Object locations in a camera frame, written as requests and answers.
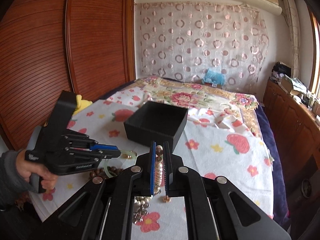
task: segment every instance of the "yellow flower pattern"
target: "yellow flower pattern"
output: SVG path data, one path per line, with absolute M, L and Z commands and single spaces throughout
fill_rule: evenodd
M 223 148 L 220 147 L 219 144 L 211 145 L 211 148 L 216 152 L 216 153 L 222 153 Z

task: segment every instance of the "curtain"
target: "curtain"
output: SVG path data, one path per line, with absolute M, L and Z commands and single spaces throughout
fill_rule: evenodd
M 138 4 L 138 68 L 183 82 L 197 82 L 211 70 L 226 90 L 255 93 L 269 45 L 260 14 L 208 2 Z
M 291 46 L 292 46 L 292 62 L 291 76 L 299 78 L 299 47 L 300 47 L 300 24 L 296 3 L 294 0 L 283 0 L 286 15 L 284 16 L 290 28 Z

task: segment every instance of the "wooden wardrobe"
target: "wooden wardrobe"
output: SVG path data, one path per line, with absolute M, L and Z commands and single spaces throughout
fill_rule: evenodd
M 26 147 L 62 90 L 87 100 L 129 81 L 126 0 L 14 0 L 0 22 L 0 134 Z

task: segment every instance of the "wooden cabinet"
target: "wooden cabinet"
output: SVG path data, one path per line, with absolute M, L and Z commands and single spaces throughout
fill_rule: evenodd
M 289 193 L 320 168 L 320 129 L 306 106 L 271 81 L 263 100 Z

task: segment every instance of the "open black box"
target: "open black box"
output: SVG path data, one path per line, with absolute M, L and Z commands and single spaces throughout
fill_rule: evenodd
M 188 109 L 148 101 L 124 122 L 129 140 L 150 146 L 169 142 L 172 153 L 187 123 Z

